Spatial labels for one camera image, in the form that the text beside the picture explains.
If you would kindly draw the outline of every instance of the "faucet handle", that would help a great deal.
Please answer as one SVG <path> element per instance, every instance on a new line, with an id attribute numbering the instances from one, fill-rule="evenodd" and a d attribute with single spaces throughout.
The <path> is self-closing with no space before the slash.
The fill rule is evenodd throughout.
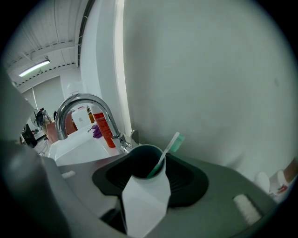
<path id="1" fill-rule="evenodd" d="M 130 140 L 131 140 L 131 148 L 135 148 L 139 145 L 139 132 L 138 130 L 133 130 L 130 134 Z"/>

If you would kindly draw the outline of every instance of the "purple object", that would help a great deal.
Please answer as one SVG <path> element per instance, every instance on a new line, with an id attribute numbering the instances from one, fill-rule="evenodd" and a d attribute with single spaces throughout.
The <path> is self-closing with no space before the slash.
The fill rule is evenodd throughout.
<path id="1" fill-rule="evenodd" d="M 100 137 L 102 137 L 102 133 L 101 133 L 101 130 L 99 129 L 98 125 L 92 126 L 91 129 L 94 129 L 94 131 L 93 131 L 93 137 L 94 138 L 100 138 Z"/>

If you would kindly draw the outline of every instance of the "ceiling light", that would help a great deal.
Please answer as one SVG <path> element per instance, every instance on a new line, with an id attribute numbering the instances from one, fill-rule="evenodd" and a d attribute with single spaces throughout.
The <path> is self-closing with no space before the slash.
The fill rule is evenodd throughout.
<path id="1" fill-rule="evenodd" d="M 19 76 L 23 77 L 23 76 L 25 76 L 26 74 L 32 72 L 33 70 L 38 69 L 38 68 L 40 68 L 40 67 L 42 67 L 42 66 L 44 66 L 44 65 L 47 65 L 47 64 L 49 64 L 49 63 L 50 63 L 49 60 L 43 61 L 43 62 L 41 62 L 41 63 L 39 63 L 39 64 L 37 64 L 37 65 L 32 66 L 31 68 L 26 69 L 24 72 L 22 72 L 21 74 L 19 74 Z"/>

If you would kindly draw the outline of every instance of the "ceiling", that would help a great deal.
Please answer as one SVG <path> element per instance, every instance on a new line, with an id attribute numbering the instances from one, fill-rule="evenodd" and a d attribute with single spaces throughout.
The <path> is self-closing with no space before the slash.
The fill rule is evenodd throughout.
<path id="1" fill-rule="evenodd" d="M 22 87 L 36 77 L 77 67 L 81 25 L 89 0 L 44 0 L 23 19 L 1 58 L 9 76 Z M 26 69 L 44 61 L 50 64 L 24 77 Z"/>

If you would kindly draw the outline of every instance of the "white sink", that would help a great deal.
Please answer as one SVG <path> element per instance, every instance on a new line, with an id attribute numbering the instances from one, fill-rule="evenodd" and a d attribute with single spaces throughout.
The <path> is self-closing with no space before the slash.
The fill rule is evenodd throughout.
<path id="1" fill-rule="evenodd" d="M 105 139 L 93 138 L 93 130 L 88 130 L 96 123 L 90 124 L 68 136 L 65 140 L 53 143 L 48 154 L 58 166 L 85 163 L 120 154 L 116 148 L 109 148 Z"/>

